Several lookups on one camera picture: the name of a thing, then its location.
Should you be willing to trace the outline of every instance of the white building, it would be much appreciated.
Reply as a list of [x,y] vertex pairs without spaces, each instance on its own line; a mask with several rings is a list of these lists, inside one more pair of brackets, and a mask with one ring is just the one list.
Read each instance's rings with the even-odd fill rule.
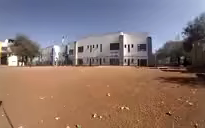
[[64,62],[63,49],[64,48],[59,45],[52,45],[41,49],[41,55],[39,57],[40,63],[43,65],[59,65]]
[[152,39],[148,33],[108,33],[82,38],[68,45],[74,65],[150,65]]

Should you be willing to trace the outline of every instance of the debris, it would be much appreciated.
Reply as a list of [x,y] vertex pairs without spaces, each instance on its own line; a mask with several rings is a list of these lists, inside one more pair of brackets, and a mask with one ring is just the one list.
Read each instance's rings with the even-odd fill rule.
[[125,109],[125,107],[121,107],[121,110],[124,110]]
[[18,126],[18,128],[24,128],[24,126],[21,125],[21,126]]
[[194,124],[194,128],[198,128],[198,123],[195,123],[195,124]]
[[44,99],[45,99],[45,97],[43,97],[43,96],[39,96],[39,99],[44,100]]
[[126,106],[122,106],[122,107],[120,107],[120,109],[121,109],[121,110],[124,110],[124,109],[130,110],[130,108],[129,108],[129,107],[126,107]]
[[77,125],[76,125],[76,128],[82,128],[82,126],[81,126],[81,125],[79,125],[79,124],[77,124]]
[[107,96],[111,96],[111,94],[110,94],[110,93],[107,93]]
[[55,119],[56,119],[56,120],[59,120],[59,119],[60,119],[60,117],[55,117]]
[[169,111],[166,113],[168,116],[172,116],[172,113]]
[[93,117],[93,118],[96,118],[96,117],[97,117],[97,114],[96,114],[96,113],[94,113],[94,114],[92,115],[92,117]]
[[188,104],[189,104],[190,106],[192,106],[192,105],[193,105],[193,103],[192,103],[192,102],[189,102]]
[[125,109],[126,109],[126,110],[130,110],[130,108],[129,108],[129,107],[125,107]]

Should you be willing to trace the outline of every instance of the green tree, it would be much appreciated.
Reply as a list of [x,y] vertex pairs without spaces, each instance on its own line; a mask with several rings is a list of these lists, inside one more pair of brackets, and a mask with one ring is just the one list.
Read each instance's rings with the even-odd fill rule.
[[15,55],[21,58],[21,62],[27,64],[29,60],[32,64],[33,58],[39,55],[40,46],[27,36],[18,34],[10,48]]
[[205,12],[188,23],[183,30],[183,36],[183,46],[186,52],[192,50],[194,43],[205,43]]

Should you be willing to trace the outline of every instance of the sandy ground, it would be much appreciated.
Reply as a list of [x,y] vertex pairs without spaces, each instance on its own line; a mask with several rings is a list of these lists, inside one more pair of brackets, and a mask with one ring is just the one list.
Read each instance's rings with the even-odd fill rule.
[[189,73],[1,67],[0,100],[15,128],[205,128],[205,82]]

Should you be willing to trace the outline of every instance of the blue sky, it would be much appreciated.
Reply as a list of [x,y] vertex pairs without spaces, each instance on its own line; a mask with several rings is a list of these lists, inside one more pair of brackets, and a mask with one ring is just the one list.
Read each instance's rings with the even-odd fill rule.
[[0,40],[23,33],[45,47],[62,35],[149,32],[157,49],[204,11],[205,0],[0,0]]

